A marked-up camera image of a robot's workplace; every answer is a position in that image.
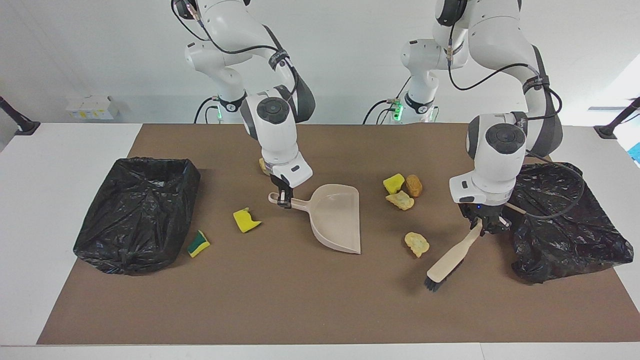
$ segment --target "white table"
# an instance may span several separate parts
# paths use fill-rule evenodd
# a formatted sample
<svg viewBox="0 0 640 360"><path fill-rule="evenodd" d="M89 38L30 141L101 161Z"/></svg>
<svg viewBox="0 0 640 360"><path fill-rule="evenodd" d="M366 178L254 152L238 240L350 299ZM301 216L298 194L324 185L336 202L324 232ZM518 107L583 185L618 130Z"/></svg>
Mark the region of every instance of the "white table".
<svg viewBox="0 0 640 360"><path fill-rule="evenodd" d="M0 152L0 359L634 359L640 343L341 346L37 347L76 260L84 216L139 124L42 124ZM614 140L565 127L552 155L584 171L614 225L637 249L640 168ZM616 269L640 304L640 261Z"/></svg>

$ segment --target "dark gray round cap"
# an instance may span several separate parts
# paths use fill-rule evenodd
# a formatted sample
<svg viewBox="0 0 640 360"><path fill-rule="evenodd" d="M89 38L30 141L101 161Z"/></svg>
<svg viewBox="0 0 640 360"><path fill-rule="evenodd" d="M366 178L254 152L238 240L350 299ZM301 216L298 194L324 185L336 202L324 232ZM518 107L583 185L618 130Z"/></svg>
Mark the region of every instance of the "dark gray round cap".
<svg viewBox="0 0 640 360"><path fill-rule="evenodd" d="M268 97L258 104L258 116L274 125L282 124L289 116L289 104L279 97Z"/></svg>
<svg viewBox="0 0 640 360"><path fill-rule="evenodd" d="M524 131L511 124L496 124L486 132L486 141L497 152L510 155L514 154L527 141Z"/></svg>

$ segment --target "brown surface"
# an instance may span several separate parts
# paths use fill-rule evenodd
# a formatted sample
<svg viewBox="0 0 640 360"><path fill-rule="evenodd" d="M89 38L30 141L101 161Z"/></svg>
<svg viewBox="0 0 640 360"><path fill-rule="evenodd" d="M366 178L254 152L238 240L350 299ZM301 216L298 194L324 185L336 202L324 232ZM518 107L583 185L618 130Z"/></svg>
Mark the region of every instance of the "brown surface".
<svg viewBox="0 0 640 360"><path fill-rule="evenodd" d="M145 125L131 156L189 158L202 182L191 234L212 247L143 277L78 261L39 344L323 344L640 341L640 315L613 270L530 286L512 273L507 239L481 238L437 294L427 269L468 233L448 181L472 169L465 125L300 126L315 176L360 190L361 256L314 238L308 215L267 201L259 145L241 126ZM400 140L405 144L394 143ZM385 200L382 180L417 174L413 209ZM264 223L241 234L232 213ZM415 259L404 244L423 234Z"/></svg>

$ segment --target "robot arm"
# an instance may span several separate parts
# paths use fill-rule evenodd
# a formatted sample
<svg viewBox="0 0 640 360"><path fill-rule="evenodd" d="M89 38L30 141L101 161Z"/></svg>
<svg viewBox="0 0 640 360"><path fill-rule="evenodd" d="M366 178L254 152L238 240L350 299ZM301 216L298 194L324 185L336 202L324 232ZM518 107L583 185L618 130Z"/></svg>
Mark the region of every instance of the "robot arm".
<svg viewBox="0 0 640 360"><path fill-rule="evenodd" d="M503 71L522 84L529 111L476 117L467 135L467 151L475 169L449 183L463 215L474 224L482 220L483 230L490 233L505 231L511 225L501 217L502 209L527 153L546 156L558 148L563 137L540 52L520 29L521 7L521 0L438 0L435 39L410 42L403 51L403 63L415 82L405 98L425 106L433 100L437 86L425 74L463 66L466 46L478 64ZM416 55L419 60L412 61L414 54L420 54ZM407 110L404 113L413 115Z"/></svg>
<svg viewBox="0 0 640 360"><path fill-rule="evenodd" d="M242 120L247 133L260 143L271 180L278 186L278 204L290 208L293 188L313 174L298 149L296 131L296 123L308 120L315 110L313 94L271 30L246 11L247 1L173 3L183 17L198 21L211 40L189 44L187 62L213 80L223 120ZM242 77L230 66L253 56L267 59L282 85L248 95Z"/></svg>

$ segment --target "blue object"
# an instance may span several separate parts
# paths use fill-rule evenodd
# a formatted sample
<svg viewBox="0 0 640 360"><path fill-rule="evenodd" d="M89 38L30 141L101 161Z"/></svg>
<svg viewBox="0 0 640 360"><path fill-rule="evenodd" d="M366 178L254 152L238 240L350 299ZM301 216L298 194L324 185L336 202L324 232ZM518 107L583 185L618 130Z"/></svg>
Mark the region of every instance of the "blue object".
<svg viewBox="0 0 640 360"><path fill-rule="evenodd" d="M631 158L633 160L636 160L640 163L640 143L629 150L629 155L631 155Z"/></svg>

